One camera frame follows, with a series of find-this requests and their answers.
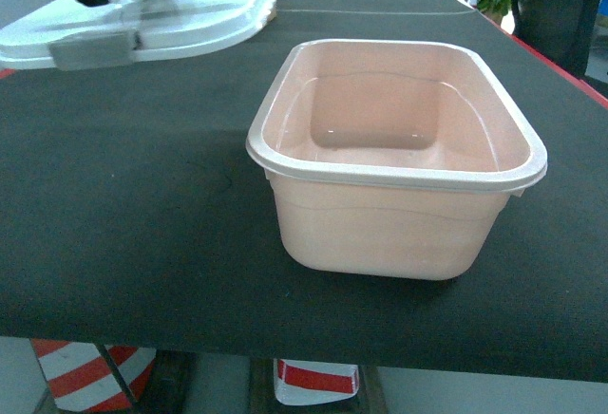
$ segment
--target white object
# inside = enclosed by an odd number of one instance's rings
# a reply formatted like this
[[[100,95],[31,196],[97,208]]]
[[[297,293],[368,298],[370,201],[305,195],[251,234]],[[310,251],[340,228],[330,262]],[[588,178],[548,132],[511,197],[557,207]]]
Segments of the white object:
[[[346,400],[359,390],[357,365],[275,359],[275,397],[304,406]]]
[[[49,46],[72,43],[82,56],[107,36],[131,36],[127,62],[184,58],[242,42],[260,31],[276,0],[111,0],[87,8],[55,0],[0,30],[0,66],[56,66]]]
[[[247,139],[281,238],[311,268],[446,279],[463,273],[545,148],[476,53],[437,43],[294,48]]]

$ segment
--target plastic lid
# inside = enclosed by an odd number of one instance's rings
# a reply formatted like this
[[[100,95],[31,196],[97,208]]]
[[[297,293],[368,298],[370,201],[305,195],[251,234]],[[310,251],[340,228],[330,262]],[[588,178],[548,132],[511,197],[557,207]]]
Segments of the plastic lid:
[[[87,8],[55,0],[0,29],[0,65],[55,67],[49,45],[135,32],[128,61],[152,61],[210,53],[242,42],[266,24],[276,0],[111,0]]]

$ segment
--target black table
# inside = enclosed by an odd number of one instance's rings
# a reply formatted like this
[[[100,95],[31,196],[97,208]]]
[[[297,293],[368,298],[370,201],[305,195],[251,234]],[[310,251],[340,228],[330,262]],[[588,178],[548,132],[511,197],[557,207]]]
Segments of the black table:
[[[549,153],[473,267],[323,273],[283,249],[246,133],[319,38],[479,52]],[[0,334],[608,382],[608,113],[453,0],[279,0],[251,40],[0,81]]]

